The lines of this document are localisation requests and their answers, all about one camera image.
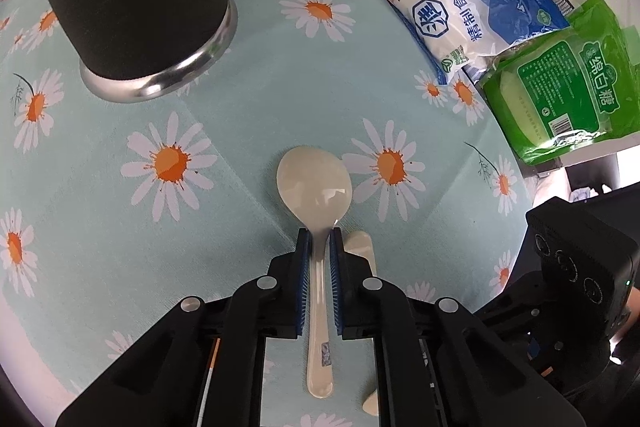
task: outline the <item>orange flower center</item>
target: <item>orange flower center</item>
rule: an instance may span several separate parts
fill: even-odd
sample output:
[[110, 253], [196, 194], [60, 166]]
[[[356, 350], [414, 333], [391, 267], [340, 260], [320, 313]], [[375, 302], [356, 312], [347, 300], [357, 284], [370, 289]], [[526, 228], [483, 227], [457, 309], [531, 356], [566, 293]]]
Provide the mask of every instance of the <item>orange flower center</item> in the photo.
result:
[[190, 158], [188, 154], [182, 152], [177, 145], [164, 146], [157, 153], [151, 155], [153, 168], [156, 176], [163, 182], [178, 183], [182, 181], [182, 176], [187, 170], [187, 163]]
[[440, 94], [440, 90], [436, 87], [435, 84], [432, 83], [427, 84], [427, 92], [433, 97], [436, 97]]
[[306, 3], [306, 10], [316, 19], [321, 21], [327, 21], [333, 18], [334, 14], [331, 12], [331, 7], [328, 4], [322, 4], [321, 2], [309, 1]]
[[504, 286], [507, 284], [508, 280], [509, 280], [509, 269], [508, 268], [502, 268], [500, 270], [500, 286], [502, 286], [504, 288]]
[[509, 180], [504, 174], [498, 176], [498, 185], [500, 185], [500, 194], [509, 195]]
[[44, 110], [44, 100], [44, 93], [37, 92], [33, 95], [33, 98], [31, 99], [29, 108], [27, 110], [27, 120], [35, 122], [39, 117], [42, 116], [42, 112]]
[[51, 25], [57, 20], [58, 20], [58, 18], [56, 17], [56, 14], [53, 13], [53, 11], [48, 11], [44, 15], [44, 17], [42, 19], [40, 19], [39, 31], [41, 31], [41, 32], [47, 31], [49, 28], [51, 28]]
[[404, 162], [399, 152], [385, 149], [378, 155], [377, 170], [389, 185], [398, 185], [406, 177]]
[[456, 91], [459, 99], [462, 100], [463, 103], [469, 106], [473, 105], [474, 94], [464, 82], [462, 82], [461, 80], [457, 81], [453, 89]]
[[20, 236], [15, 232], [9, 232], [6, 238], [6, 244], [9, 248], [9, 256], [14, 264], [22, 262], [22, 241]]

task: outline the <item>green sugar bag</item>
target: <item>green sugar bag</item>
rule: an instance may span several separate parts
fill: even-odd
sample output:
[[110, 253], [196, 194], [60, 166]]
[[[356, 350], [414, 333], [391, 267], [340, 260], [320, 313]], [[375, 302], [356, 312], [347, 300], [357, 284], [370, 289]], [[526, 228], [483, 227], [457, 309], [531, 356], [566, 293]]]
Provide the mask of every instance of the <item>green sugar bag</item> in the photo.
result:
[[530, 165], [640, 130], [640, 59], [627, 49], [638, 32], [623, 32], [604, 0], [588, 0], [567, 20], [570, 28], [502, 60], [484, 83], [498, 123]]

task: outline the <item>sticker on spoon handle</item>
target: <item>sticker on spoon handle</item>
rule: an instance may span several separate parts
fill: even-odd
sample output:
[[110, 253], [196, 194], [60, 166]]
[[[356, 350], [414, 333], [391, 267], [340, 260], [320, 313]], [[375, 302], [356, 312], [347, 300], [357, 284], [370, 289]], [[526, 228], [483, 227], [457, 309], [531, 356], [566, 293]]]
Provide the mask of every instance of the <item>sticker on spoon handle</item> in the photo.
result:
[[321, 346], [322, 351], [322, 367], [326, 365], [331, 365], [331, 356], [329, 355], [329, 343], [322, 343]]

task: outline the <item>silver screw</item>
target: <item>silver screw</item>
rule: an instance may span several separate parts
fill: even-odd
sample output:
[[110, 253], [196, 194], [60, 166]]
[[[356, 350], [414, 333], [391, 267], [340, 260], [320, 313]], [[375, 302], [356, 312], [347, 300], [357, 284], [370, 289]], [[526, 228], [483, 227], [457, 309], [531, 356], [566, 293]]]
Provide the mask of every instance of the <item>silver screw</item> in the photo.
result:
[[377, 277], [367, 277], [364, 281], [362, 281], [362, 285], [367, 290], [379, 290], [382, 288], [382, 281]]
[[275, 277], [265, 275], [264, 277], [260, 277], [256, 284], [261, 290], [270, 290], [271, 288], [275, 288], [277, 283], [278, 281], [276, 281]]
[[438, 307], [445, 313], [455, 313], [458, 311], [458, 303], [449, 297], [441, 299], [438, 302]]
[[200, 299], [197, 297], [187, 297], [180, 303], [183, 312], [194, 312], [200, 307]]

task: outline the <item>floral tablecloth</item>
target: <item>floral tablecloth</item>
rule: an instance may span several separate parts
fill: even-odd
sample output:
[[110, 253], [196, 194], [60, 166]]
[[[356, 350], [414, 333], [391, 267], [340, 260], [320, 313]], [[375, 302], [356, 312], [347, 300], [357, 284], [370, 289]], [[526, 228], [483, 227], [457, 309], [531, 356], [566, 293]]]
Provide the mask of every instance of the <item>floral tablecloth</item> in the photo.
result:
[[[530, 203], [470, 83], [436, 85], [385, 0], [235, 1], [226, 55], [134, 105], [83, 86], [47, 0], [0, 1], [0, 363], [46, 426], [181, 297], [231, 295], [292, 249], [275, 171], [296, 145], [342, 158], [340, 225], [408, 295], [475, 310], [506, 283]], [[305, 357], [268, 342], [262, 425], [377, 425], [371, 342], [333, 331], [325, 400]]]

